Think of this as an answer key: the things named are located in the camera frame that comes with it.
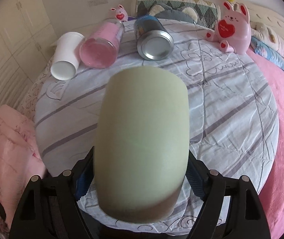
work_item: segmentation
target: black object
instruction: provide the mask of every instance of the black object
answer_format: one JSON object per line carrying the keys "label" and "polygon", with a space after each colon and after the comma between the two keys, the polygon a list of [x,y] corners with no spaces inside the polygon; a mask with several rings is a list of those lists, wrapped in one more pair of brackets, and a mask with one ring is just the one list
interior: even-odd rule
{"label": "black object", "polygon": [[[93,180],[93,154],[94,148],[72,171],[66,170],[58,177],[31,178],[18,204],[9,239],[94,238],[75,200],[86,194]],[[223,238],[271,238],[262,205],[247,176],[225,178],[215,170],[209,171],[189,152],[186,177],[194,194],[204,201],[188,239],[213,237],[224,196],[231,196],[231,200]]]}

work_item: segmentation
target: pink rabbit toy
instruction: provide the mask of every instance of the pink rabbit toy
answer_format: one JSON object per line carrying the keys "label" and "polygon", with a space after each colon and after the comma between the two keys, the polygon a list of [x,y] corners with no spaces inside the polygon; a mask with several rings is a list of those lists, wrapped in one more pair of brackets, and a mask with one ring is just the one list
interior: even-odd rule
{"label": "pink rabbit toy", "polygon": [[122,22],[127,22],[128,21],[128,13],[126,12],[126,10],[124,9],[124,7],[122,5],[119,4],[119,8],[115,9],[115,8],[111,8],[111,11],[115,12],[115,17],[122,21]]}
{"label": "pink rabbit toy", "polygon": [[224,52],[245,54],[250,39],[249,12],[244,4],[240,4],[240,12],[234,11],[227,1],[223,3],[227,9],[223,18],[215,25],[215,31],[209,30],[205,39],[210,42],[218,41],[219,49]]}

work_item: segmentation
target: blue pillow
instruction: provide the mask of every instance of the blue pillow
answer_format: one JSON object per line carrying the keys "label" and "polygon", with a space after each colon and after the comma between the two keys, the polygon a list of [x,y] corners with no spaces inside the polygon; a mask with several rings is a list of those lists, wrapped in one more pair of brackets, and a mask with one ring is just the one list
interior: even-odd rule
{"label": "blue pillow", "polygon": [[253,47],[255,54],[266,58],[268,61],[274,63],[284,71],[284,58],[280,54],[278,54],[274,49],[268,47],[266,44],[259,41],[255,37],[251,38],[250,44]]}

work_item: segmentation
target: wall outlet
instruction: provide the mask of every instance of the wall outlet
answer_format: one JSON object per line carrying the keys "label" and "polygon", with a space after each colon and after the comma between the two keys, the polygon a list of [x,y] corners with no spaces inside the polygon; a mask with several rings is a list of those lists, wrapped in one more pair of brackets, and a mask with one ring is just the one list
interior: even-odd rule
{"label": "wall outlet", "polygon": [[89,7],[98,6],[100,4],[106,4],[106,3],[109,3],[109,1],[108,0],[91,0],[91,1],[88,1]]}

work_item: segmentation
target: pink candle jar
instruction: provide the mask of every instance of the pink candle jar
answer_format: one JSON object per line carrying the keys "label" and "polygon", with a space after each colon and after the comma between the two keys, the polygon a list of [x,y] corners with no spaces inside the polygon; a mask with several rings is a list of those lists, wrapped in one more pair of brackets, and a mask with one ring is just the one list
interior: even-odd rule
{"label": "pink candle jar", "polygon": [[116,60],[124,25],[117,19],[106,19],[80,47],[82,62],[91,68],[107,68]]}

